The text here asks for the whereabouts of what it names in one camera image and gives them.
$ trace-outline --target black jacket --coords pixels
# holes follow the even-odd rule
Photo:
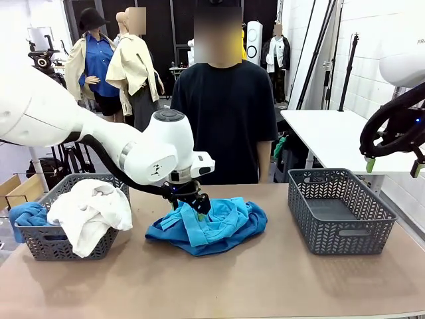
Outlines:
[[[261,50],[261,64],[267,65],[266,56],[268,51],[270,50],[270,41],[272,39],[266,41]],[[291,67],[291,46],[287,38],[284,37],[284,60],[282,61],[282,69],[289,70]]]

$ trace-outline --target blue cloth in basket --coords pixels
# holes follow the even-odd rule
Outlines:
[[[51,226],[47,223],[47,209],[33,202],[12,208],[9,212],[9,221],[17,243],[24,243],[25,240],[15,223],[19,226]]]
[[[265,212],[242,197],[211,199],[211,210],[202,220],[189,204],[179,207],[150,226],[146,239],[169,241],[193,256],[223,253],[266,228]]]

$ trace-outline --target blue button-up shirt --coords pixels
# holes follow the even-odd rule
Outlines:
[[[114,52],[108,40],[101,38],[97,41],[91,34],[86,37],[86,69],[80,77],[79,83],[84,86],[86,76],[97,76],[100,79],[98,84],[90,84],[90,90],[97,92],[101,96],[113,97],[120,95],[120,90],[105,81],[106,73]]]

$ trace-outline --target gray plastic basket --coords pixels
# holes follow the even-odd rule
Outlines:
[[[71,188],[83,179],[99,179],[107,181],[113,186],[120,188],[129,200],[128,186],[109,173],[83,173],[66,176],[58,185],[51,189],[39,203],[48,210],[54,201],[63,193],[67,193]],[[72,245],[60,226],[18,226],[28,248],[36,261],[81,261],[98,260],[104,258],[115,238],[118,230],[110,227],[106,234],[100,239],[92,253],[86,258],[81,258],[72,252]]]
[[[316,255],[380,254],[397,219],[346,169],[292,169],[288,205]]]

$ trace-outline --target black t-shirt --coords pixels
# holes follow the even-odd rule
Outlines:
[[[188,117],[195,151],[216,161],[202,184],[258,183],[256,144],[278,134],[272,83],[263,68],[245,60],[230,68],[195,64],[177,79],[171,108]]]

